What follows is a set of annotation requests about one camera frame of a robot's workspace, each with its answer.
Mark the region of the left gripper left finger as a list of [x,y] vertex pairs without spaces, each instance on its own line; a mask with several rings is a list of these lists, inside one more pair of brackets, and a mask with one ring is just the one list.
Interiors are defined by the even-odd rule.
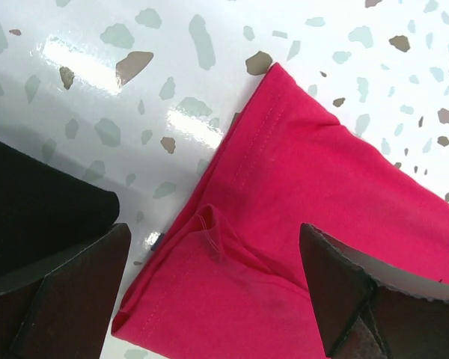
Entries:
[[115,224],[0,276],[0,358],[99,358],[130,242]]

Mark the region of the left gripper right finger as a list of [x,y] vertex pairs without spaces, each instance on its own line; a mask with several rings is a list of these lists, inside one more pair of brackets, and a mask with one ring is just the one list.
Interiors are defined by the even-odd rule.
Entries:
[[300,253],[328,358],[449,358],[449,285],[353,249],[310,224]]

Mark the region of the pink t shirt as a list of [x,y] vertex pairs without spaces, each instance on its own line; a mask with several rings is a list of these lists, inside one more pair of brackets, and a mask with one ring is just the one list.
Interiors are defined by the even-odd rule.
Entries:
[[449,284],[449,204],[275,64],[128,288],[113,336],[167,358],[323,358],[304,223]]

